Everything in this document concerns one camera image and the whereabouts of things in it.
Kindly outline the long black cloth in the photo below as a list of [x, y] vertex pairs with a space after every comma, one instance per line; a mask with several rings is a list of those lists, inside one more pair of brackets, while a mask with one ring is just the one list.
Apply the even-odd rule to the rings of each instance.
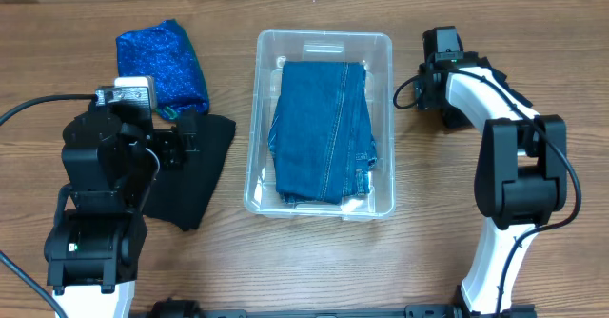
[[199, 114], [201, 150], [182, 169], [162, 169], [156, 175], [145, 216], [170, 222], [183, 231], [197, 229], [223, 171], [236, 123], [224, 116]]

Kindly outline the blue denim jeans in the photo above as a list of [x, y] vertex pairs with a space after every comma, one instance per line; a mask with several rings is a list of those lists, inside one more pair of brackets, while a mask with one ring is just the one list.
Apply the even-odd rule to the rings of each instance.
[[370, 193], [377, 151], [365, 80], [360, 63], [284, 64], [267, 144], [286, 203], [338, 205]]

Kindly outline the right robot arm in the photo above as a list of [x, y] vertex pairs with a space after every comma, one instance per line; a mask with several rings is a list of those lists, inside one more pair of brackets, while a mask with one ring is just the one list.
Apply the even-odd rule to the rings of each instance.
[[567, 196], [566, 125], [541, 115], [487, 58], [467, 51], [453, 26], [422, 36], [415, 105], [436, 110], [447, 129], [481, 134], [474, 178], [483, 217], [470, 270], [459, 286], [461, 317], [533, 317], [512, 290], [533, 239]]

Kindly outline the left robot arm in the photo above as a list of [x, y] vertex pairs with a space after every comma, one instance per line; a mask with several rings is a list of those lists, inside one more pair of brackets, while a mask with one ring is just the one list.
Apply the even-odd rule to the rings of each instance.
[[184, 213], [197, 114], [155, 129], [144, 88], [101, 89], [63, 131], [69, 177], [45, 243], [48, 283], [64, 317], [127, 317], [134, 297], [146, 213]]

